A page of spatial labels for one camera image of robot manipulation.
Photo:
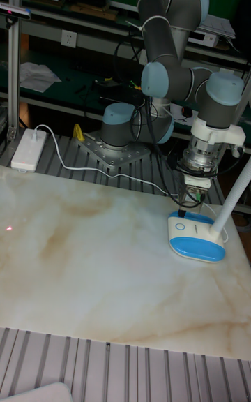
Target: electrical outlet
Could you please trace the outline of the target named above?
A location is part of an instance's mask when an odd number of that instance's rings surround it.
[[[76,48],[77,33],[74,33],[74,31],[62,30],[61,45]]]

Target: power strip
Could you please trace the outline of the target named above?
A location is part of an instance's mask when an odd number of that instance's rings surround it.
[[[17,150],[11,161],[11,167],[20,172],[35,172],[38,161],[45,144],[45,131],[37,131],[36,139],[33,139],[35,131],[26,129]]]

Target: white plastic bracket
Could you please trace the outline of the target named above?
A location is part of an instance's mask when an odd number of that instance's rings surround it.
[[[228,129],[209,128],[206,121],[198,117],[193,121],[191,133],[209,144],[228,143],[243,146],[245,141],[245,133],[240,126],[231,124]]]
[[[195,188],[209,189],[211,187],[211,180],[207,177],[189,176],[184,173],[185,185],[194,186]]]

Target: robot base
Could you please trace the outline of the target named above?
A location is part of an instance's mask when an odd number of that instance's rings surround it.
[[[129,143],[124,147],[110,147],[100,139],[100,131],[92,132],[86,136],[84,142],[76,138],[76,143],[81,149],[89,152],[92,157],[99,160],[106,168],[119,168],[136,160],[148,156],[150,150],[142,143]]]

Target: white marble surface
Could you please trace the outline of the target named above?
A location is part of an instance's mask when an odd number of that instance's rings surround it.
[[[250,359],[251,271],[232,220],[211,265],[168,246],[174,209],[0,167],[0,325]]]

